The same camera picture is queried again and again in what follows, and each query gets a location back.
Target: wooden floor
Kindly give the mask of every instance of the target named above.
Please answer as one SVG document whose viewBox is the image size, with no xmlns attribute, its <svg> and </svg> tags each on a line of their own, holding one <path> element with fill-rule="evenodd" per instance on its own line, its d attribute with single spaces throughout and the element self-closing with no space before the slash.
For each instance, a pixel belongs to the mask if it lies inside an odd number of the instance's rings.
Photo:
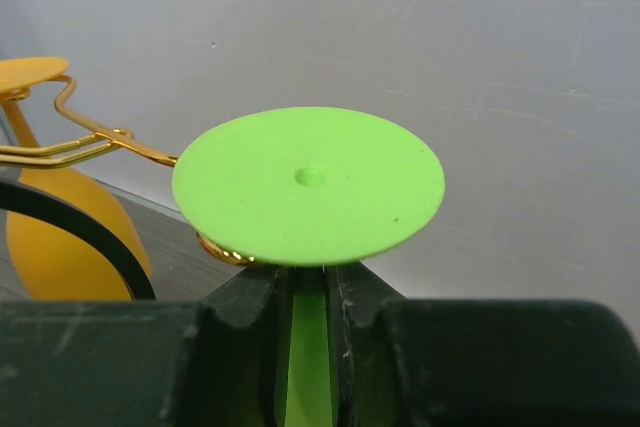
<svg viewBox="0 0 640 427">
<path fill-rule="evenodd" d="M 0 175 L 16 176 L 12 172 Z M 187 224 L 129 200 L 120 200 L 151 259 L 151 283 L 159 300 L 202 298 L 240 271 L 211 258 Z M 27 293 L 7 252 L 5 219 L 6 212 L 0 211 L 0 300 L 23 299 Z"/>
</svg>

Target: white wall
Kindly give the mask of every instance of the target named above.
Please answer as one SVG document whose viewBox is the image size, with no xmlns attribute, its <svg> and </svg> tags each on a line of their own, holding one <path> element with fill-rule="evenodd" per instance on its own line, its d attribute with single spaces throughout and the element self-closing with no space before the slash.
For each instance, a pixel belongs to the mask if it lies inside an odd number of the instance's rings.
<svg viewBox="0 0 640 427">
<path fill-rule="evenodd" d="M 169 151 L 280 106 L 412 128 L 440 155 L 447 197 L 429 228 L 369 265 L 409 295 L 593 298 L 640 332 L 640 0 L 0 7 L 2 56 L 68 57 L 78 109 Z M 29 105 L 37 135 L 77 134 L 47 94 Z M 118 153 L 83 169 L 173 205 L 166 168 Z"/>
</svg>

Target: green disc top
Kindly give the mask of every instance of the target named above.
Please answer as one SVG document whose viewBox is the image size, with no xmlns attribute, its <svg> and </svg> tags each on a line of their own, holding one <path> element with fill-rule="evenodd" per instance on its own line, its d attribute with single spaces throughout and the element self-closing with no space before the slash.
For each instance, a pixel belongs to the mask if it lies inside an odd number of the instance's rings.
<svg viewBox="0 0 640 427">
<path fill-rule="evenodd" d="M 172 188 L 187 220 L 224 248 L 320 266 L 407 240 L 437 212 L 445 181 L 431 149 L 388 120 L 291 107 L 202 134 L 178 159 Z"/>
</svg>

